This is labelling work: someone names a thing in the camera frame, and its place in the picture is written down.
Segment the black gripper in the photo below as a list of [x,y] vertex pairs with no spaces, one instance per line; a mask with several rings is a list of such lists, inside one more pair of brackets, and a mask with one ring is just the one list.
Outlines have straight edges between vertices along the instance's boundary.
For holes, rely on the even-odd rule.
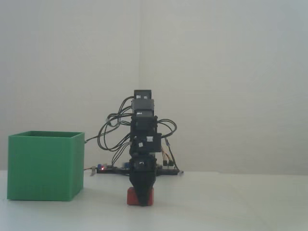
[[129,154],[132,157],[129,161],[129,180],[132,187],[128,189],[128,204],[139,206],[152,205],[157,159],[147,158],[145,160],[145,186],[143,186],[142,172],[139,171],[137,159],[133,157],[161,152],[161,133],[150,135],[134,135],[130,133],[129,143]]

